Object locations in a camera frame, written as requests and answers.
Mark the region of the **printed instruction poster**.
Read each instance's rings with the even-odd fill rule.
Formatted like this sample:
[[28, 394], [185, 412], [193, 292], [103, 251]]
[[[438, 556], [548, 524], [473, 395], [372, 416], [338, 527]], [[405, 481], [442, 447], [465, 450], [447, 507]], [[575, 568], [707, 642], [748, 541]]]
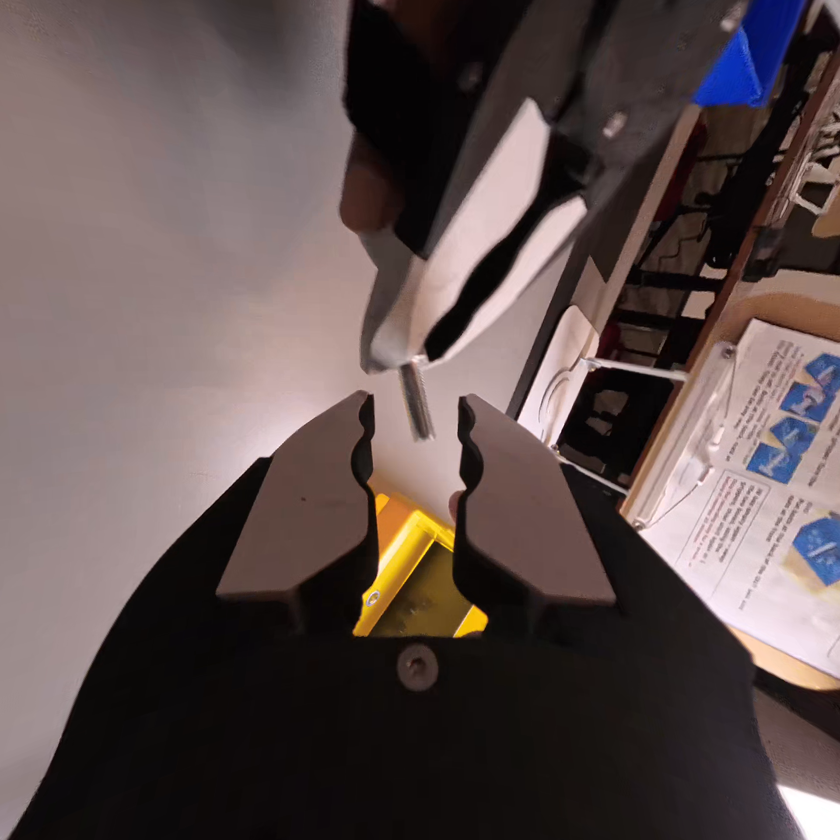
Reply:
[[838, 678], [838, 343], [752, 319], [627, 518], [727, 625]]

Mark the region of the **silver hex bolt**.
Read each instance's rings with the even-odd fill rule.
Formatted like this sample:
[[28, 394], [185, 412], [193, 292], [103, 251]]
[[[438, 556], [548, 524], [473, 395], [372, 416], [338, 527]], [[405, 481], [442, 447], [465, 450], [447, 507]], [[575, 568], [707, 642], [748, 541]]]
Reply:
[[426, 355], [420, 353], [397, 370], [411, 434], [418, 443], [430, 442], [436, 437], [424, 381], [427, 366]]

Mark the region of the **wooden poster board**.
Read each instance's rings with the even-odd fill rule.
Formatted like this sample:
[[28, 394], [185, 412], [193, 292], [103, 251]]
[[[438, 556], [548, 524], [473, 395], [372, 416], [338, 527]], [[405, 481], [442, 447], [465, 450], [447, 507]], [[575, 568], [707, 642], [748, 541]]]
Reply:
[[[839, 279], [835, 275], [783, 269], [758, 283], [726, 282], [720, 289], [698, 338], [690, 346], [685, 366], [703, 365], [715, 343], [740, 340], [751, 319], [760, 319], [798, 332], [839, 341]], [[758, 638], [731, 630], [757, 666], [795, 686], [838, 691], [838, 679], [822, 669], [765, 644]]]

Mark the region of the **yellow plastic bin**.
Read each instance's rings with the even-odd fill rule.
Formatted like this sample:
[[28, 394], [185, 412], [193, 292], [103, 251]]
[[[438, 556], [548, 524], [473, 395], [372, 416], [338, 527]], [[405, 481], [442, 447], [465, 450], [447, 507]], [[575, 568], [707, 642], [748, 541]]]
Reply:
[[[379, 564], [364, 592], [356, 637], [465, 637], [487, 616], [454, 582], [454, 528], [399, 493], [374, 490]], [[373, 590], [381, 598], [364, 605]]]

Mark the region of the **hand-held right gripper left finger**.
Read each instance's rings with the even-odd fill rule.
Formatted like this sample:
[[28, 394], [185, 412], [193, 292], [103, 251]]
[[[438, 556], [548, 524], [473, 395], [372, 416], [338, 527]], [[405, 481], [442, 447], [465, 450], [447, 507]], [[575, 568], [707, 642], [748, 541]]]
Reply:
[[275, 451], [216, 594], [278, 602], [296, 631], [352, 631], [379, 568], [372, 394], [357, 391]]

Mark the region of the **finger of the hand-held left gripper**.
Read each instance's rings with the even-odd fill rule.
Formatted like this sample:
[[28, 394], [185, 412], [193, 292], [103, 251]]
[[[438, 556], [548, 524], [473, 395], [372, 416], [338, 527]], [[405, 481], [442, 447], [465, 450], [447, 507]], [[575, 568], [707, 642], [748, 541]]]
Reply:
[[533, 201], [511, 231], [469, 271], [455, 302], [426, 336], [427, 359], [449, 360], [492, 327], [567, 248], [586, 215], [587, 205], [579, 193], [562, 202]]
[[376, 267], [360, 336], [360, 367], [392, 371], [424, 352], [490, 250], [512, 232], [536, 196], [550, 128], [526, 98], [429, 257], [384, 229], [360, 237]]

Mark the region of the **white stand rod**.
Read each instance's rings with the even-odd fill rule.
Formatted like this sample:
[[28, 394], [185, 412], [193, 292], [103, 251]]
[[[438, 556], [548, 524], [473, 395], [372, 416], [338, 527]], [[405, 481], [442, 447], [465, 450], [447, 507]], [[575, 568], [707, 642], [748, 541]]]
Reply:
[[621, 485], [619, 485], [619, 484], [617, 484], [617, 483], [615, 483], [615, 482], [613, 482], [613, 481], [611, 481], [607, 478], [604, 478], [600, 474], [595, 473], [594, 471], [592, 471], [588, 468], [585, 468], [585, 467], [582, 467], [581, 465], [576, 464], [575, 462], [566, 458], [564, 455], [562, 455], [559, 452], [555, 452], [554, 455], [555, 455], [555, 458], [562, 465], [575, 469], [576, 471], [581, 473], [583, 476], [587, 477], [590, 480], [593, 480], [594, 482], [597, 482], [598, 484], [602, 485], [603, 487], [606, 487], [611, 492], [619, 494], [622, 497], [627, 497], [628, 489], [625, 488], [624, 486], [621, 486]]
[[658, 379], [663, 379], [677, 383], [686, 383], [690, 378], [690, 374], [686, 371], [670, 371], [641, 364], [631, 364], [617, 360], [607, 360], [600, 358], [580, 358], [578, 361], [578, 365], [585, 368], [588, 371], [623, 371], [634, 375], [651, 376]]

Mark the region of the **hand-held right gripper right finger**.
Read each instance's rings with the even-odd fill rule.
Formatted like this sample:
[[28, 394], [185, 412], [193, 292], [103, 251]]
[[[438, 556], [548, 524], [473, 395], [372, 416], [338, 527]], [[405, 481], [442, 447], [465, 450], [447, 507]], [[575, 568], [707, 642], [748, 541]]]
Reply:
[[475, 394], [458, 399], [455, 580], [482, 608], [613, 606], [616, 595], [549, 447]]

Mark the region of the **blue plastic bin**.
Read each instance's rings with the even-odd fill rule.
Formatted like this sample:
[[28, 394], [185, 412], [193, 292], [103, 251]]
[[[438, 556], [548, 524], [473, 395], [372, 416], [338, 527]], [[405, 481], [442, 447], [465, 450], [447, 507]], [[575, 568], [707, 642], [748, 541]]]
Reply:
[[767, 105], [806, 1], [751, 1], [693, 103], [702, 109]]

